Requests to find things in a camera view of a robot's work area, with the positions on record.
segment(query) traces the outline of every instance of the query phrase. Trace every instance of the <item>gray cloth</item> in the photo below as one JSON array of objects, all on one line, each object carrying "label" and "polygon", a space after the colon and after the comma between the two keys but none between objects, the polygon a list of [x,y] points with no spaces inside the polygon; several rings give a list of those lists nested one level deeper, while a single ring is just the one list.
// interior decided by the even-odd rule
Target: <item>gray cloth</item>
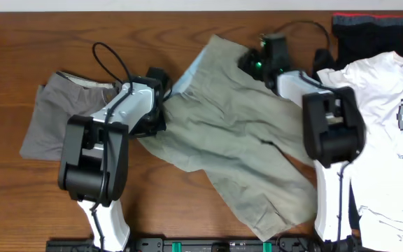
[{"label": "gray cloth", "polygon": [[203,169],[236,217],[264,241],[312,219],[316,190],[277,148],[262,143],[313,166],[302,143],[301,109],[237,67],[246,51],[213,36],[197,70],[189,70],[192,80],[176,84],[187,87],[164,103],[167,130],[139,141],[184,171]]},{"label": "gray cloth", "polygon": [[59,72],[49,78],[46,86],[38,87],[34,113],[20,150],[23,158],[60,160],[68,119],[72,115],[89,116],[116,96],[113,88],[104,88],[106,84],[87,81],[87,88],[70,79],[85,81]]}]

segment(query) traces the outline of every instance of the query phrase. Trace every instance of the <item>wooden table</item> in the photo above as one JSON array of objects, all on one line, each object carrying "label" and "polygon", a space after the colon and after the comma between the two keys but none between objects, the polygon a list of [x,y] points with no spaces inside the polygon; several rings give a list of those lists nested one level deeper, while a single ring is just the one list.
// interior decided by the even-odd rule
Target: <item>wooden table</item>
[{"label": "wooden table", "polygon": [[[131,72],[164,68],[176,80],[212,34],[258,46],[258,36],[296,19],[328,29],[331,12],[235,13],[0,13],[0,251],[44,251],[51,237],[86,238],[85,214],[57,186],[58,162],[23,160],[38,85],[56,70],[112,81],[95,62],[91,46],[103,41]],[[309,69],[325,38],[308,25],[289,29],[290,54]],[[118,63],[104,54],[109,69]],[[315,183],[312,168],[297,165]],[[214,190],[202,171],[185,173],[130,143],[129,179],[122,195],[136,235],[254,237]],[[292,232],[312,233],[312,222]]]}]

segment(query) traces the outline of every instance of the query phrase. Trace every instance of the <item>white wall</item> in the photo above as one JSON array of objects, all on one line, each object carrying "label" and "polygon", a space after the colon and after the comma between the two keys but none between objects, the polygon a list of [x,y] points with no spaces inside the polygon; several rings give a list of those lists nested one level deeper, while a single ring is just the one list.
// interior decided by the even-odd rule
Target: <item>white wall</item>
[{"label": "white wall", "polygon": [[403,0],[0,0],[0,11],[403,10]]}]

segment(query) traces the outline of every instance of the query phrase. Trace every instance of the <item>white t-shirt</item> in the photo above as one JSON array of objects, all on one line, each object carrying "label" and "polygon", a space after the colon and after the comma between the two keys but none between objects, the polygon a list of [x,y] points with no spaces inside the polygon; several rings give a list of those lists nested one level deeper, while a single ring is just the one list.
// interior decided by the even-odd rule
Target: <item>white t-shirt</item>
[{"label": "white t-shirt", "polygon": [[324,85],[355,90],[367,127],[365,149],[346,168],[363,246],[403,251],[403,57],[386,52],[318,75]]}]

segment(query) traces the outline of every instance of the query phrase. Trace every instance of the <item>red stripe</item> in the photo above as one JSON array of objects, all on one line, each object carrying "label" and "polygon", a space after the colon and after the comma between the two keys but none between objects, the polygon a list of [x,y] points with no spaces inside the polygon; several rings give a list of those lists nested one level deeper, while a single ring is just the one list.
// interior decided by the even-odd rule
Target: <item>red stripe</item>
[{"label": "red stripe", "polygon": [[370,15],[362,13],[334,13],[334,16],[344,16],[344,17],[372,17],[372,18],[403,18],[401,15]]}]

